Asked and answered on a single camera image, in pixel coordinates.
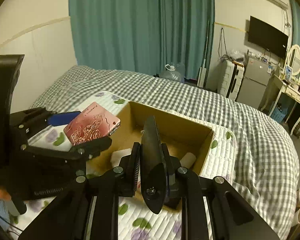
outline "silver refrigerator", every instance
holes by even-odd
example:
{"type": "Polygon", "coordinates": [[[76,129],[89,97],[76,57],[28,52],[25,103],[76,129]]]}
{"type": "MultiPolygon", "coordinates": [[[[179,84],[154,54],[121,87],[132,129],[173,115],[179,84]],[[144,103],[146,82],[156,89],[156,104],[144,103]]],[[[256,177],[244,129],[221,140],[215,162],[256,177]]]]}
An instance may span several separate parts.
{"type": "Polygon", "coordinates": [[[258,109],[270,76],[268,63],[249,57],[236,101],[258,109]]]}

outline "white suitcase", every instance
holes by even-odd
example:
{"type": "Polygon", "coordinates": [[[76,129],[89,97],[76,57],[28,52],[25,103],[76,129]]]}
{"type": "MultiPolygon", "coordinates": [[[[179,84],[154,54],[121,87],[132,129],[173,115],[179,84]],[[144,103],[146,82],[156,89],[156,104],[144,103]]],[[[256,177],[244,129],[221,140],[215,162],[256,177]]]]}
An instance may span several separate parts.
{"type": "Polygon", "coordinates": [[[225,60],[222,63],[218,94],[235,101],[240,90],[243,73],[244,67],[238,66],[229,60],[225,60]]]}

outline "bolt head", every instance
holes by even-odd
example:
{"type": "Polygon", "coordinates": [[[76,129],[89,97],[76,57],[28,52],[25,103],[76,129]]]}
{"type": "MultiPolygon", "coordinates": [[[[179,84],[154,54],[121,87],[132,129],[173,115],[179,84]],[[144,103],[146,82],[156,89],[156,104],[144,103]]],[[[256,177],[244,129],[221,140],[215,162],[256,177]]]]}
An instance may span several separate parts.
{"type": "Polygon", "coordinates": [[[84,154],[84,149],[82,149],[82,148],[79,148],[77,151],[78,151],[78,153],[80,153],[81,155],[84,154]]]}
{"type": "Polygon", "coordinates": [[[76,174],[77,176],[84,176],[84,171],[82,171],[82,170],[77,170],[77,171],[75,172],[75,174],[76,174]]]}
{"type": "Polygon", "coordinates": [[[115,173],[121,173],[121,172],[123,172],[123,168],[120,167],[120,166],[117,166],[117,167],[114,167],[114,168],[113,168],[113,171],[114,171],[115,173]]]}
{"type": "Polygon", "coordinates": [[[78,182],[78,183],[83,183],[83,182],[85,182],[86,177],[85,177],[85,176],[79,176],[79,177],[77,177],[75,180],[76,180],[76,182],[78,182]]]}
{"type": "Polygon", "coordinates": [[[219,183],[219,184],[222,184],[222,183],[225,182],[225,179],[223,177],[220,177],[220,176],[215,177],[214,180],[215,180],[216,183],[219,183]]]}
{"type": "Polygon", "coordinates": [[[151,188],[147,188],[146,190],[146,193],[150,196],[154,195],[156,192],[155,188],[154,187],[151,187],[151,188]]]}
{"type": "Polygon", "coordinates": [[[185,174],[185,173],[188,172],[188,169],[185,168],[185,167],[180,167],[180,168],[178,168],[178,172],[181,173],[181,174],[185,174]]]}
{"type": "Polygon", "coordinates": [[[22,145],[20,146],[20,150],[21,150],[21,151],[24,151],[26,148],[27,148],[27,145],[26,145],[26,144],[22,144],[22,145]]]}

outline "oval mirror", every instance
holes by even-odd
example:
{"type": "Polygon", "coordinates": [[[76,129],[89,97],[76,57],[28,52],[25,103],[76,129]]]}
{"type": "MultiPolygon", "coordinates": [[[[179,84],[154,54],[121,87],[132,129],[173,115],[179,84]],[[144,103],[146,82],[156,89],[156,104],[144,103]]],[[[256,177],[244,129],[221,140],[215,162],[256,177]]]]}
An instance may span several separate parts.
{"type": "Polygon", "coordinates": [[[300,47],[293,45],[287,54],[287,64],[292,68],[292,76],[300,73],[300,47]]]}

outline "person's hand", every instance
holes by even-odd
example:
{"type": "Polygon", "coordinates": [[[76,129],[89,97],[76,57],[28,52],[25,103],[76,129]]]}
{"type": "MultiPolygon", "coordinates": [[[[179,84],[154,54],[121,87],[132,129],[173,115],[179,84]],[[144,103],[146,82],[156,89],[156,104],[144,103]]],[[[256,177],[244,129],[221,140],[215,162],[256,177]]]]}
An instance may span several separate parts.
{"type": "Polygon", "coordinates": [[[10,194],[3,187],[0,187],[0,199],[7,201],[11,200],[10,194]]]}

